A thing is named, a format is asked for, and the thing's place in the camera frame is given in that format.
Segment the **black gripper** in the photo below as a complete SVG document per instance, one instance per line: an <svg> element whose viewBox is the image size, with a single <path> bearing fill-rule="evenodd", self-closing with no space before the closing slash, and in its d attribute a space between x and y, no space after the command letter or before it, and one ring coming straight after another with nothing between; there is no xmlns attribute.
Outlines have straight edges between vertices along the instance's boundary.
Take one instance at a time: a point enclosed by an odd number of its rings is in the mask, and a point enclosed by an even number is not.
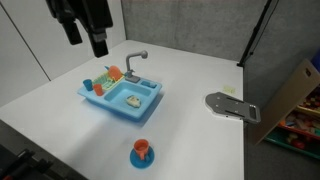
<svg viewBox="0 0 320 180"><path fill-rule="evenodd" d="M82 42L75 20L78 19L88 34L92 50L97 58L109 54L106 39L107 28L113 20L107 0L46 0L51 15L62 24L71 45Z"/></svg>

